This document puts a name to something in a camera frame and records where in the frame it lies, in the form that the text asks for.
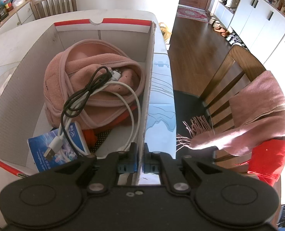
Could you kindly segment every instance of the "blue package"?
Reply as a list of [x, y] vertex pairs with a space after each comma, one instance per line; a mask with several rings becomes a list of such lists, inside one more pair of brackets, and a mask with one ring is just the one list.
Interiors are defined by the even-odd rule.
[[[80, 128], [77, 127], [76, 122], [72, 122], [69, 126], [69, 134], [73, 140], [73, 142], [84, 152], [89, 153], [89, 150], [87, 148], [87, 145], [83, 139], [82, 141], [82, 133], [80, 134]], [[32, 137], [28, 139], [28, 145], [32, 154], [32, 157], [34, 159], [34, 162], [37, 166], [37, 169], [39, 172], [48, 170], [52, 167], [56, 167], [62, 164], [65, 164], [66, 161], [63, 158], [62, 154], [58, 152], [55, 154], [53, 159], [51, 161], [48, 161], [44, 157], [44, 153], [48, 148], [48, 145], [51, 143], [51, 141], [55, 138], [55, 136], [58, 135], [58, 129], [55, 129], [53, 131], [50, 131], [48, 133], [45, 133], [44, 135]], [[66, 140], [66, 138], [63, 139], [63, 145], [62, 150], [65, 153], [65, 155], [71, 160], [77, 159], [77, 155], [71, 148], [70, 144]]]

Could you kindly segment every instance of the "usb connector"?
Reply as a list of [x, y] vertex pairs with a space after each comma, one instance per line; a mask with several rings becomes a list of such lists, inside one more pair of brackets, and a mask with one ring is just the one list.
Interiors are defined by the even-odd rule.
[[58, 153], [63, 145], [62, 137], [55, 136], [52, 142], [48, 145], [48, 149], [44, 153], [44, 157], [51, 161], [56, 153]]
[[116, 71], [116, 70], [111, 70], [110, 73], [113, 76], [113, 77], [111, 77], [110, 81], [117, 82], [120, 79], [120, 77], [121, 77], [121, 74], [118, 71]]

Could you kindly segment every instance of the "black chair seat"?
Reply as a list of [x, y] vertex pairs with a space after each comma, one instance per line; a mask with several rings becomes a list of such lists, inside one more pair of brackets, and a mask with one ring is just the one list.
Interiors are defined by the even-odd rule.
[[[207, 110], [204, 101], [201, 100], [199, 96], [174, 90], [174, 105], [176, 110], [177, 134], [190, 138], [190, 134], [183, 121], [186, 121], [191, 125], [191, 119], [195, 116], [204, 116], [209, 125], [212, 126], [212, 119], [209, 110]], [[191, 155], [192, 157], [202, 159], [204, 161], [213, 162], [213, 154], [215, 150], [218, 150], [215, 146], [201, 150], [192, 150], [187, 147], [183, 147], [176, 153], [176, 158], [180, 159], [184, 155]]]

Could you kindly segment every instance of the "wooden chair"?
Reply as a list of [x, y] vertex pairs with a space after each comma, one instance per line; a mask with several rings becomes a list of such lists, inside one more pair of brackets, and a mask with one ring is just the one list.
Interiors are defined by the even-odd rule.
[[[225, 77], [229, 69], [234, 63], [237, 63], [242, 69], [241, 73], [238, 74], [218, 95], [211, 100], [210, 103], [205, 103], [205, 100], [211, 95], [214, 89], [219, 85], [221, 80]], [[236, 83], [246, 75], [250, 82], [252, 82], [257, 76], [259, 76], [266, 69], [265, 67], [258, 61], [256, 57], [254, 57], [249, 51], [240, 47], [238, 45], [232, 46], [222, 64], [214, 74], [213, 78], [206, 86], [204, 91], [200, 96], [192, 95], [189, 93], [181, 92], [174, 90], [174, 102], [175, 102], [175, 110], [176, 110], [176, 121], [177, 121], [177, 134], [182, 136], [190, 137], [189, 132], [186, 129], [183, 121], [190, 122], [191, 118], [194, 116], [205, 116], [210, 126], [216, 130], [216, 128], [222, 126], [223, 124], [232, 120], [232, 114], [227, 115], [223, 119], [219, 120], [215, 124], [213, 124], [212, 118], [219, 115], [221, 112], [229, 108], [229, 101], [227, 100], [223, 103], [218, 109], [216, 109], [213, 113], [210, 114], [209, 108], [213, 106], [215, 103], [220, 101], [235, 85]], [[177, 159], [184, 155], [191, 155], [198, 159], [204, 159], [209, 162], [219, 162], [234, 158], [232, 155], [226, 155], [224, 157], [220, 157], [214, 159], [214, 152], [218, 150], [217, 147], [209, 147], [201, 150], [192, 150], [186, 147], [183, 147], [179, 151], [177, 151]], [[236, 172], [247, 173], [247, 165], [240, 167], [236, 170]]]
[[[40, 18], [44, 18], [46, 16], [49, 17], [51, 15], [71, 12], [70, 1], [69, 0], [65, 0], [65, 1], [66, 1], [67, 11], [65, 8], [64, 0], [31, 0], [30, 5], [33, 11], [34, 17], [37, 20]], [[77, 11], [76, 0], [71, 0], [71, 3], [72, 3], [73, 11]]]

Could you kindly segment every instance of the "yellow bag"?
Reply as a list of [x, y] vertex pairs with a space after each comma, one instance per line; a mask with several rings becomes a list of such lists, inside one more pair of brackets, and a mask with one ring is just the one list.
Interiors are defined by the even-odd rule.
[[160, 25], [160, 31], [162, 32], [164, 41], [165, 41], [165, 43], [166, 43], [167, 40], [171, 37], [171, 34], [172, 34], [172, 33], [169, 32], [169, 29], [168, 29], [168, 27], [166, 26], [165, 23], [160, 22], [159, 25]]

